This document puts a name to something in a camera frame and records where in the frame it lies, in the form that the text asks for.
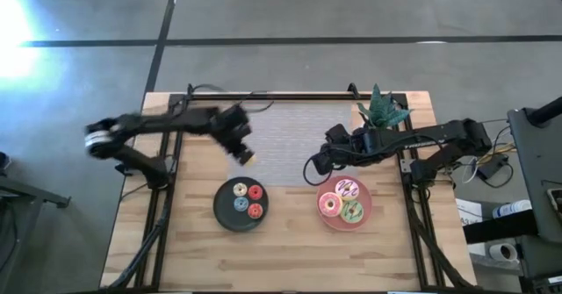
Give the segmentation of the pink round plate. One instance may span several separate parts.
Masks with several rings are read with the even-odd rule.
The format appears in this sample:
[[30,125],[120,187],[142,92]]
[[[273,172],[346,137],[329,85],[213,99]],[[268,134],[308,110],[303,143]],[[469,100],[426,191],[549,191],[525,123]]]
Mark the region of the pink round plate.
[[[361,221],[355,224],[344,222],[340,217],[340,215],[330,218],[330,217],[323,216],[319,211],[318,200],[321,197],[321,195],[323,195],[326,192],[335,192],[335,185],[342,179],[354,180],[355,182],[357,182],[357,184],[360,187],[360,194],[355,200],[358,201],[363,206],[364,216]],[[320,215],[320,218],[324,221],[325,224],[338,231],[349,232],[349,231],[357,230],[359,227],[363,226],[371,216],[371,208],[372,208],[372,201],[371,201],[370,192],[359,180],[351,176],[336,176],[334,178],[331,178],[327,182],[322,184],[316,193],[316,209]]]

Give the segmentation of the grey metal stand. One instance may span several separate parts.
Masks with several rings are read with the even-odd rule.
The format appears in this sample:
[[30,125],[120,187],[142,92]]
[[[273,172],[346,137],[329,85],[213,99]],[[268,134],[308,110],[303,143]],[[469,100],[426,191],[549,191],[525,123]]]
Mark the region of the grey metal stand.
[[29,241],[44,203],[68,207],[71,197],[12,180],[7,176],[9,155],[0,151],[0,294],[4,294],[20,253]]

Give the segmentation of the large green striped donut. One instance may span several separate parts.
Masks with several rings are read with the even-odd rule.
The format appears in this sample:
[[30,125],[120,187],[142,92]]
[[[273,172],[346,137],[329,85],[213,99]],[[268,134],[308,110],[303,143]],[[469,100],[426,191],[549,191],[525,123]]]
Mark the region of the large green striped donut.
[[355,224],[364,216],[363,206],[356,200],[346,201],[342,206],[340,217],[346,223]]

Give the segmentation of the black power adapter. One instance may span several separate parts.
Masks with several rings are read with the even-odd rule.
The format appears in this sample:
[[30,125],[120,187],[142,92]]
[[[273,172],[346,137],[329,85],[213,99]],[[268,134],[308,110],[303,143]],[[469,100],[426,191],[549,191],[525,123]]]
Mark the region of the black power adapter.
[[508,157],[504,154],[494,155],[490,161],[479,166],[476,176],[481,180],[489,180],[501,168],[508,164]]

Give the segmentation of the grey equipment cart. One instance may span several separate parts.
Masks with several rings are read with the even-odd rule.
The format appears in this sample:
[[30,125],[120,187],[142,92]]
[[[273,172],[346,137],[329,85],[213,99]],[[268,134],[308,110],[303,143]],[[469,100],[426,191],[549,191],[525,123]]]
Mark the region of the grey equipment cart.
[[537,234],[562,243],[562,216],[549,192],[562,189],[562,97],[539,108],[508,112]]

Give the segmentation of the white bottle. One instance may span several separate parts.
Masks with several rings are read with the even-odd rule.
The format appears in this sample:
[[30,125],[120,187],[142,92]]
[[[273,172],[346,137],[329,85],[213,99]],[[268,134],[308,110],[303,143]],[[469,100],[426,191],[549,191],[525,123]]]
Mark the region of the white bottle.
[[493,209],[493,218],[498,219],[518,212],[525,212],[532,209],[532,204],[528,199],[503,204]]

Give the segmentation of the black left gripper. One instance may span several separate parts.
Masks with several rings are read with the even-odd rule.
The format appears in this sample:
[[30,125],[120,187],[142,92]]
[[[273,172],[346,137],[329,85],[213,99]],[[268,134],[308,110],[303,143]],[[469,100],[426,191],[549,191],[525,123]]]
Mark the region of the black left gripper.
[[242,141],[250,133],[247,112],[240,105],[233,105],[213,118],[213,137],[242,166],[255,154]]

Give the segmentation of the white paper box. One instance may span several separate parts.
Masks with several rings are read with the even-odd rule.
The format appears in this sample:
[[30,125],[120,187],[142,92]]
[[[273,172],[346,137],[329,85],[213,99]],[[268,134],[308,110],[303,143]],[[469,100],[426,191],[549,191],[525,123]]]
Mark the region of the white paper box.
[[462,226],[479,223],[484,219],[481,204],[459,198],[456,203]]

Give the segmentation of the white tape roll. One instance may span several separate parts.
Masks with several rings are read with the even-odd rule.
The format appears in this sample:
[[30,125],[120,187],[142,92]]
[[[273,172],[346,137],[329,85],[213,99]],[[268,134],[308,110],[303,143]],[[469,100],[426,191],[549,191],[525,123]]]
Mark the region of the white tape roll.
[[518,253],[512,244],[494,244],[488,249],[490,257],[498,262],[517,262]]

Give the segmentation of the white woven placemat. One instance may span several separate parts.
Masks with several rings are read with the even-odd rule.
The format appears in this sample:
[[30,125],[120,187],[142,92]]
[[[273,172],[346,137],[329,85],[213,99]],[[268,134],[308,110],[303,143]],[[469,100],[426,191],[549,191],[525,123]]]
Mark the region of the white woven placemat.
[[248,176],[266,186],[305,186],[318,183],[308,160],[320,152],[325,132],[337,124],[350,131],[353,121],[350,102],[277,102],[268,110],[250,115],[252,133],[244,142],[255,159],[241,166],[228,160],[228,175]]

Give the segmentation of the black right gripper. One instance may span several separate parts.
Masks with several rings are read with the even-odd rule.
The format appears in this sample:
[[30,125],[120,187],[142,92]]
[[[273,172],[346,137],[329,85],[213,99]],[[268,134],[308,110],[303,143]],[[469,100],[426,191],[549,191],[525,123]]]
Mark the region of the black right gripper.
[[334,164],[361,165],[364,162],[364,154],[342,124],[331,127],[325,135],[328,151],[321,150],[310,157],[319,175],[331,173]]

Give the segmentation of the snake plant in white pot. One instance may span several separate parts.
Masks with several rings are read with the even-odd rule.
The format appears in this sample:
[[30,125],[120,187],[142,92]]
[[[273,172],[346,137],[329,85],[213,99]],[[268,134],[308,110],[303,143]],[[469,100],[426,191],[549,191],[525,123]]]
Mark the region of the snake plant in white pot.
[[372,91],[369,107],[357,103],[359,114],[364,121],[364,126],[370,129],[387,129],[397,126],[405,121],[411,110],[399,109],[393,101],[392,93],[381,94],[379,86],[375,83]]

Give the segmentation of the large pink iced donut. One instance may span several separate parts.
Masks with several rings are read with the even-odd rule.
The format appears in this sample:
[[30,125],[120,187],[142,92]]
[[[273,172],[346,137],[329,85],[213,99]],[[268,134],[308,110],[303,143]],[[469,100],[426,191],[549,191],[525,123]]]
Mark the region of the large pink iced donut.
[[319,198],[318,207],[323,216],[333,218],[340,215],[343,201],[336,193],[326,192]]

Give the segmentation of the large white striped donut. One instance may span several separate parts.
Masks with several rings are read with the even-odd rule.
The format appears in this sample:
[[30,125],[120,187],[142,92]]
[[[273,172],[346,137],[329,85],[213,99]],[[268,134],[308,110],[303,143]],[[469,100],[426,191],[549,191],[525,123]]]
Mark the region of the large white striped donut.
[[360,187],[354,180],[342,179],[335,185],[335,193],[343,200],[355,200],[360,194]]

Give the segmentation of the black round plate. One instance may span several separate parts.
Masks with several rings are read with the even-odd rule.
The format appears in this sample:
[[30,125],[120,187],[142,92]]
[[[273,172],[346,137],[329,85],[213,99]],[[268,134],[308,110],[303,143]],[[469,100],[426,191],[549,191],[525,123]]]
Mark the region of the black round plate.
[[[263,188],[263,196],[259,200],[252,200],[248,197],[248,192],[244,196],[248,199],[249,205],[258,203],[263,207],[263,215],[259,219],[252,219],[248,215],[248,209],[245,212],[238,212],[234,208],[234,200],[237,196],[233,193],[233,187],[236,183],[245,183],[248,188],[252,185],[260,185]],[[224,182],[214,195],[213,213],[221,226],[229,231],[242,233],[250,231],[258,227],[265,219],[269,208],[269,197],[266,189],[255,179],[239,176]]]

